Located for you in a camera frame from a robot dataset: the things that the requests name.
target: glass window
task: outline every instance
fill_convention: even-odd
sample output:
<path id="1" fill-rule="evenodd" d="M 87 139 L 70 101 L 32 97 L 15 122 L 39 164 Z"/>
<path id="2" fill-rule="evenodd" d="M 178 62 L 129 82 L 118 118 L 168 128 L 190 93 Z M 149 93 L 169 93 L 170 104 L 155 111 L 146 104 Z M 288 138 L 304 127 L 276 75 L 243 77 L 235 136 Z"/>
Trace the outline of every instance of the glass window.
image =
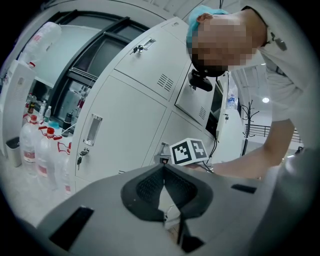
<path id="1" fill-rule="evenodd" d="M 70 21 L 68 25 L 85 26 L 102 30 L 115 21 L 116 19 L 99 18 L 92 16 L 78 16 Z"/>
<path id="2" fill-rule="evenodd" d="M 80 57 L 74 67 L 99 77 L 125 46 L 124 42 L 102 36 Z"/>
<path id="3" fill-rule="evenodd" d="M 61 107 L 58 110 L 57 118 L 64 121 L 67 113 L 72 111 L 71 125 L 78 120 L 80 111 L 85 103 L 85 100 L 90 92 L 90 88 L 75 80 L 69 80 L 66 93 L 62 94 Z"/>
<path id="4" fill-rule="evenodd" d="M 138 28 L 133 25 L 129 25 L 129 26 L 126 26 L 126 27 L 122 28 L 121 30 L 117 31 L 116 34 L 118 34 L 119 36 L 123 36 L 125 38 L 128 38 L 133 41 L 138 36 L 140 36 L 143 32 L 145 32 L 145 31 L 142 30 L 141 28 Z"/>
<path id="5" fill-rule="evenodd" d="M 30 92 L 36 96 L 37 102 L 48 102 L 52 89 L 42 82 L 33 80 Z"/>

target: white bottle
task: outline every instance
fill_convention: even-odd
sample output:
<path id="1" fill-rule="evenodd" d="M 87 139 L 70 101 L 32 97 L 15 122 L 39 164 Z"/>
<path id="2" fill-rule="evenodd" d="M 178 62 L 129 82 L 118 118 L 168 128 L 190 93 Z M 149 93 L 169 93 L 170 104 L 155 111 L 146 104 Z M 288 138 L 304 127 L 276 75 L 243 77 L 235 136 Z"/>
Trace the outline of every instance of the white bottle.
<path id="1" fill-rule="evenodd" d="M 233 94 L 230 94 L 228 97 L 228 102 L 227 102 L 227 110 L 234 110 L 235 109 L 235 96 Z"/>
<path id="2" fill-rule="evenodd" d="M 41 104 L 40 111 L 39 111 L 40 118 L 44 118 L 46 106 L 47 106 L 47 103 L 44 100 L 43 103 Z"/>
<path id="3" fill-rule="evenodd" d="M 48 108 L 44 114 L 44 121 L 46 123 L 48 123 L 50 121 L 50 117 L 51 117 L 51 106 L 48 106 Z"/>
<path id="4" fill-rule="evenodd" d="M 57 189 L 55 178 L 54 153 L 57 142 L 54 140 L 55 129 L 49 127 L 35 145 L 35 165 L 40 184 L 49 190 Z"/>
<path id="5" fill-rule="evenodd" d="M 56 155 L 56 159 L 54 161 L 55 180 L 57 182 L 57 186 L 60 190 L 61 195 L 66 199 L 71 195 L 69 174 L 71 142 L 69 143 L 68 148 L 66 148 L 66 146 L 60 142 L 58 142 L 57 144 L 59 153 Z"/>
<path id="6" fill-rule="evenodd" d="M 20 153 L 21 161 L 24 169 L 33 177 L 37 176 L 36 172 L 36 154 L 35 144 L 37 143 L 37 133 L 39 125 L 37 122 L 37 116 L 32 115 L 31 120 L 23 125 L 20 132 Z"/>
<path id="7" fill-rule="evenodd" d="M 44 24 L 25 45 L 23 52 L 18 60 L 27 64 L 33 63 L 34 66 L 48 51 L 48 49 L 60 38 L 61 27 L 53 22 Z"/>

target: railing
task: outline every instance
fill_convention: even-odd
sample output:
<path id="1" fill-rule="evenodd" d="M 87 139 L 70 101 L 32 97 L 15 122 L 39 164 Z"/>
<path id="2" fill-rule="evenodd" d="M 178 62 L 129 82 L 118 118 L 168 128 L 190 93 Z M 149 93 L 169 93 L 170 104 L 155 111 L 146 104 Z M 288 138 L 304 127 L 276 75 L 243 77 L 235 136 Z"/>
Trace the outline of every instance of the railing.
<path id="1" fill-rule="evenodd" d="M 248 124 L 246 123 L 245 134 L 247 133 L 247 130 L 248 130 Z M 253 137 L 253 136 L 267 137 L 269 132 L 270 132 L 270 126 L 250 124 L 250 132 L 249 132 L 250 137 Z M 301 143 L 300 135 L 296 129 L 294 130 L 291 141 Z"/>

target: bottle label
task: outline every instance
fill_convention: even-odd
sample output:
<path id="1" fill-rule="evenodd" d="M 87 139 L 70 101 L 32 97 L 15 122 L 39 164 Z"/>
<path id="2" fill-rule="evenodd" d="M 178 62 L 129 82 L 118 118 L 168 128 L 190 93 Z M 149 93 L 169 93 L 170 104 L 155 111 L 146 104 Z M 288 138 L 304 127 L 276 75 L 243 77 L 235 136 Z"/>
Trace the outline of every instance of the bottle label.
<path id="1" fill-rule="evenodd" d="M 71 188 L 69 185 L 64 185 L 64 191 L 66 194 L 71 194 Z"/>
<path id="2" fill-rule="evenodd" d="M 28 113 L 32 114 L 34 112 L 35 103 L 31 102 L 29 105 Z"/>
<path id="3" fill-rule="evenodd" d="M 48 177 L 47 168 L 38 164 L 38 172 L 43 177 Z"/>
<path id="4" fill-rule="evenodd" d="M 36 156 L 34 151 L 23 151 L 23 159 L 26 162 L 34 163 L 36 161 Z"/>

